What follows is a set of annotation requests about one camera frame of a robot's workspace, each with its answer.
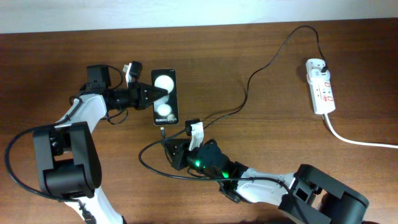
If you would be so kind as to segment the black Galaxy smartphone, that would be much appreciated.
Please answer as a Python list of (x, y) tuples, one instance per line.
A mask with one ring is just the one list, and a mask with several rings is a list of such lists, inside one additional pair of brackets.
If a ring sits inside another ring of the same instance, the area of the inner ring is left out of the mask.
[(154, 124), (156, 126), (178, 124), (177, 77), (175, 69), (151, 71), (152, 84), (168, 91), (153, 104)]

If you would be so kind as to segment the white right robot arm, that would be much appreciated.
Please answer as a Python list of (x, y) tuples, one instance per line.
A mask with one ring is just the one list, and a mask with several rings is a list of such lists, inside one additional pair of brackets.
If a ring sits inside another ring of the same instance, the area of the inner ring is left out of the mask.
[(189, 150), (189, 139), (162, 142), (176, 170), (190, 168), (216, 179), (219, 191), (235, 203), (269, 203), (295, 223), (362, 223), (368, 199), (314, 166), (289, 174), (259, 172), (221, 152), (210, 139)]

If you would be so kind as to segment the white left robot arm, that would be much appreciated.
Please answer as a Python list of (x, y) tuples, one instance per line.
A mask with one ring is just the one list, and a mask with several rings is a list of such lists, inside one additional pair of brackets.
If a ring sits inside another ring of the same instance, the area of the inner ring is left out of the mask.
[(144, 110), (169, 93), (139, 82), (142, 64), (136, 61), (119, 72), (127, 87), (113, 87), (111, 68), (87, 66), (88, 81), (71, 98), (66, 114), (33, 133), (41, 191), (74, 209), (85, 223), (125, 223), (101, 188), (101, 164), (92, 138), (96, 125), (110, 120), (111, 110)]

